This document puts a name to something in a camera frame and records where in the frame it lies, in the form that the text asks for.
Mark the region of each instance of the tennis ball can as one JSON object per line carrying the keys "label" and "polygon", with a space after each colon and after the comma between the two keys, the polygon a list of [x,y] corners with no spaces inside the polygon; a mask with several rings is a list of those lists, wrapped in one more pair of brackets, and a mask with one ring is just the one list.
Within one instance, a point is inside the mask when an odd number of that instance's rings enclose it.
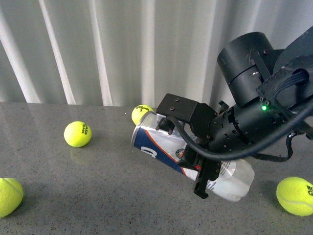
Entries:
{"label": "tennis ball can", "polygon": [[[190,179],[196,180],[200,169],[188,169],[177,164],[183,156],[187,143],[176,128],[171,135],[167,131],[156,130],[158,118],[155,113],[147,112],[134,130],[131,145]],[[193,140],[197,139],[191,131],[188,134]],[[247,195],[253,180],[254,171],[245,160],[224,161],[219,177],[215,181],[208,181],[206,189],[226,200],[237,202]]]}

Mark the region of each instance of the gray stone surface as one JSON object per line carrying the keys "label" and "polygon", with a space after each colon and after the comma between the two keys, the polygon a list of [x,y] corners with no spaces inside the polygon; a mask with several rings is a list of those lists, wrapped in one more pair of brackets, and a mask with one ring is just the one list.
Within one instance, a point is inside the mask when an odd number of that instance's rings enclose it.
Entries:
{"label": "gray stone surface", "polygon": [[[248,159],[255,171],[238,203],[193,193],[193,182],[130,146],[132,108],[0,103],[0,177],[17,178],[22,204],[0,219],[0,234],[312,234],[313,215],[279,205],[275,190],[286,177],[313,182],[313,142],[294,139],[286,163]],[[65,127],[83,120],[88,145],[73,148]],[[267,153],[285,154],[284,140]]]}

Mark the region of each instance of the tennis ball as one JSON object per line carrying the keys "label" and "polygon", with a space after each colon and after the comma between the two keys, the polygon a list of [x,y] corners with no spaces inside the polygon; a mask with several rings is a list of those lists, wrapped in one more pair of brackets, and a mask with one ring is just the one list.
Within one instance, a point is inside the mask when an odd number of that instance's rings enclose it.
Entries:
{"label": "tennis ball", "polygon": [[291,214],[306,216],[313,213],[313,185],[304,179],[289,177],[282,180],[277,186],[276,196]]}
{"label": "tennis ball", "polygon": [[13,178],[0,178],[0,218],[14,211],[23,199],[23,189]]}
{"label": "tennis ball", "polygon": [[153,112],[153,109],[149,107],[148,105],[144,105],[144,104],[138,105],[137,107],[134,108],[132,112],[132,120],[135,123],[135,125],[139,123],[142,116],[148,111]]}
{"label": "tennis ball", "polygon": [[90,141],[91,129],[82,121],[72,122],[65,128],[64,139],[72,147],[82,147]]}

